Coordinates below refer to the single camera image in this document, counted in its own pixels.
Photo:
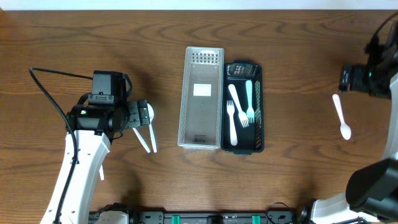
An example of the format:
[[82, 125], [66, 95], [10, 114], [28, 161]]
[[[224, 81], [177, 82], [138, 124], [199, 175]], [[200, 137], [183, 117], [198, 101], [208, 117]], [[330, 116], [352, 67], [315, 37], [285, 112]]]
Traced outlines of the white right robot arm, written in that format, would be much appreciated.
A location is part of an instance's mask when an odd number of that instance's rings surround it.
[[387, 143], [379, 162], [357, 170], [346, 190], [316, 200], [300, 223], [391, 223], [397, 221], [397, 47], [367, 47], [366, 65], [345, 65], [339, 91], [360, 91], [392, 101]]

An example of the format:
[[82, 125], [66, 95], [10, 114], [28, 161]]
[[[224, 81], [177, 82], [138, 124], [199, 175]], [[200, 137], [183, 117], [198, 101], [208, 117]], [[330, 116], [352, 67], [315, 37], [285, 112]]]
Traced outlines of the white plastic fork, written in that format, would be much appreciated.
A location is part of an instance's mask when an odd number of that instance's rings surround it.
[[238, 144], [238, 138], [236, 134], [236, 127], [234, 123], [234, 103], [232, 100], [228, 100], [226, 102], [226, 110], [229, 116], [229, 136], [230, 143], [232, 146], [236, 146]]
[[243, 128], [248, 128], [249, 127], [248, 116], [246, 115], [246, 113], [241, 108], [241, 104], [240, 104], [240, 101], [239, 101], [239, 97], [238, 97], [238, 93], [236, 91], [235, 85], [234, 84], [229, 84], [228, 85], [228, 90], [229, 90], [229, 92], [231, 94], [231, 97], [232, 97], [232, 99], [233, 99], [233, 101], [234, 101], [234, 103], [235, 103], [235, 105], [236, 105], [236, 107], [238, 109], [238, 117], [239, 117], [239, 120], [241, 122], [242, 127]]

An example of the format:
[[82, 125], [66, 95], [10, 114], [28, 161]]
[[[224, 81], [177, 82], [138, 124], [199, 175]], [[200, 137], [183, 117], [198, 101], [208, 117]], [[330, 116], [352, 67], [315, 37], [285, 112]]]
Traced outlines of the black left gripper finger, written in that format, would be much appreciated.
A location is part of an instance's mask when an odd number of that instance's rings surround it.
[[139, 108], [136, 101], [130, 101], [128, 104], [129, 109], [129, 119], [126, 124], [127, 127], [139, 127], [141, 125], [141, 120], [139, 116]]
[[139, 110], [140, 124], [141, 125], [150, 125], [149, 109], [148, 109], [147, 100], [139, 100], [137, 102], [137, 105], [138, 105], [138, 110]]

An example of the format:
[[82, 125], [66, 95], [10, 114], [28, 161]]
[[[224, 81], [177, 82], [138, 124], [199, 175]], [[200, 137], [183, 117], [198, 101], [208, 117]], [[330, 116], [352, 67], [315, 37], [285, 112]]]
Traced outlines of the pale green plastic fork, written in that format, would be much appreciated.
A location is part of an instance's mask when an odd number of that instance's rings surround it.
[[252, 107], [252, 81], [246, 80], [245, 86], [246, 86], [246, 95], [248, 99], [248, 108], [246, 114], [248, 116], [249, 123], [254, 123], [254, 109]]

